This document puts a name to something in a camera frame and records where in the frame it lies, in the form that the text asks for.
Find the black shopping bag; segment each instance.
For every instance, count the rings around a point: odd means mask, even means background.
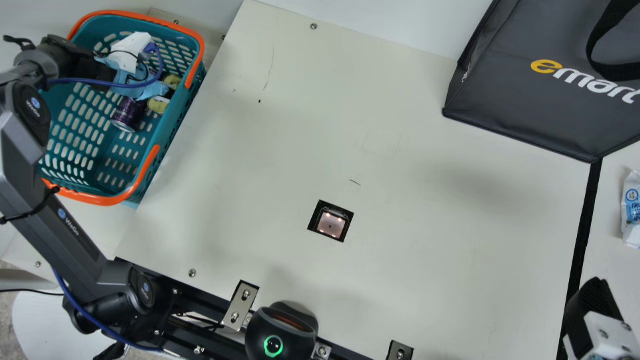
[[[443,114],[585,162],[640,140],[640,0],[494,0]]]

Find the orange basket handle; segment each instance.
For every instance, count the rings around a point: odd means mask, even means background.
[[[145,178],[147,171],[151,167],[153,160],[158,155],[158,152],[160,152],[160,145],[154,145],[153,148],[151,148],[151,151],[149,152],[149,156],[147,156],[147,159],[145,160],[144,164],[142,164],[140,171],[138,171],[138,175],[136,176],[136,179],[133,182],[133,184],[126,191],[120,193],[119,195],[116,195],[114,197],[105,197],[105,196],[99,196],[99,195],[92,195],[89,193],[79,193],[77,191],[73,191],[63,187],[60,187],[59,194],[64,197],[68,197],[69,199],[86,202],[87,204],[92,204],[92,205],[100,205],[100,206],[117,205],[123,202],[124,200],[127,200],[134,192],[136,192],[136,190],[142,183],[142,180]],[[44,181],[44,183],[50,189],[57,186],[56,184],[51,183],[49,180],[42,179],[42,181]]]
[[[197,32],[195,32],[195,31],[193,31],[193,30],[191,30],[189,28],[185,28],[184,26],[180,26],[180,25],[174,24],[172,22],[168,22],[168,21],[165,21],[165,20],[157,19],[155,17],[151,17],[151,16],[147,16],[147,15],[142,15],[142,14],[139,14],[139,13],[124,12],[124,11],[121,11],[121,10],[102,10],[102,11],[99,11],[99,12],[90,13],[90,14],[84,16],[82,19],[80,19],[76,23],[74,28],[71,29],[71,32],[69,33],[69,36],[67,37],[67,39],[68,40],[73,39],[73,37],[78,32],[78,30],[80,30],[80,27],[87,20],[91,19],[92,17],[99,16],[99,15],[117,15],[117,16],[122,16],[122,17],[130,17],[132,19],[144,20],[144,21],[147,21],[147,22],[153,22],[154,24],[166,26],[167,28],[174,29],[175,31],[180,31],[181,33],[187,34],[187,35],[193,37],[194,39],[196,39],[198,41],[198,44],[200,45],[200,51],[198,52],[198,56],[194,60],[193,64],[191,64],[191,71],[189,71],[189,75],[187,75],[187,80],[184,82],[184,87],[186,87],[187,89],[191,88],[191,85],[193,84],[193,78],[195,78],[195,76],[196,76],[196,72],[198,71],[198,66],[200,66],[200,63],[202,63],[202,57],[204,55],[204,39],[200,36],[200,34],[198,34]]]

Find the black mark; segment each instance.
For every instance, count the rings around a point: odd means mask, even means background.
[[[267,89],[267,85],[269,85],[269,80],[271,80],[271,71],[273,70],[273,59],[275,58],[276,58],[276,47],[274,45],[271,50],[271,67],[269,68],[269,75],[267,75],[267,83],[264,84],[264,88],[262,89],[262,91],[265,91]]]

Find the shopping bag handle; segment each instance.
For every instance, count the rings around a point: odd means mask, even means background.
[[[626,64],[603,64],[592,59],[593,49],[611,29],[627,16],[640,0],[611,0],[587,41],[587,59],[594,70],[609,81],[630,81],[640,79],[640,62]]]

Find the white wall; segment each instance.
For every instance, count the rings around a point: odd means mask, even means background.
[[[457,60],[491,0],[260,0]]]
[[[457,59],[491,0],[262,0],[311,18]],[[150,7],[226,31],[242,0],[23,0],[6,1],[0,35],[39,39],[66,35],[76,21],[95,10],[146,13]],[[0,69],[17,48],[0,44]]]

